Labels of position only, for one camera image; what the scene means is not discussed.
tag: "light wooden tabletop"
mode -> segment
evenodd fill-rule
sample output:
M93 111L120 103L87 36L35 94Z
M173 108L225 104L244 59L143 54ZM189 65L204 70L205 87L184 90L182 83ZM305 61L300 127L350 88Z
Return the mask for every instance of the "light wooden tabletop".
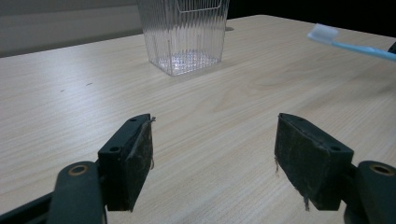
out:
M396 63L306 38L313 23L227 21L222 62L169 77L144 37L0 59L0 213L53 191L66 165L96 161L128 118L150 113L155 168L133 213L109 223L343 223L282 170L277 116L308 119L355 150L353 163L396 166ZM338 40L387 50L394 38L339 29Z

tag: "black background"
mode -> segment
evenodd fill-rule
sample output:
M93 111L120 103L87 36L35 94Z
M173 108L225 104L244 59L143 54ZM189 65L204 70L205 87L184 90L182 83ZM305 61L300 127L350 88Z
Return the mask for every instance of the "black background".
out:
M263 14L396 37L394 3L347 0L343 2L230 0L228 19Z

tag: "dark wall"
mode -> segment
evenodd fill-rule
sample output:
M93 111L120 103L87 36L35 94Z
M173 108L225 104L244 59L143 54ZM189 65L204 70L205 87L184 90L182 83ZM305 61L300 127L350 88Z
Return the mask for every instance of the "dark wall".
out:
M0 0L0 16L136 5L136 0Z
M228 18L264 14L396 37L396 7L393 6L392 1L255 2L230 0Z

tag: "ribbed plastic cup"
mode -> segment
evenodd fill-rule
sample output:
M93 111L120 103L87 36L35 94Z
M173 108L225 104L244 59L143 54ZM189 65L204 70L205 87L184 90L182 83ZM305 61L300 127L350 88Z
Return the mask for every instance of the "ribbed plastic cup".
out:
M230 0L137 0L148 60L170 76L221 62Z

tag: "blue toothbrush handle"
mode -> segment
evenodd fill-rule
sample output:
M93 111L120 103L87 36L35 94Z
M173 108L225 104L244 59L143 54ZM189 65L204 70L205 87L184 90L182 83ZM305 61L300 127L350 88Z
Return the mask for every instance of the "blue toothbrush handle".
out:
M364 54L368 54L371 56L388 59L388 60L396 62L396 54L384 51L382 49L375 49L375 48L366 47L366 46L349 45L349 44L344 44L344 43L335 42L335 41L332 42L332 45L336 46L338 48L341 48L341 49L348 49L348 50L356 51L359 53L364 53Z

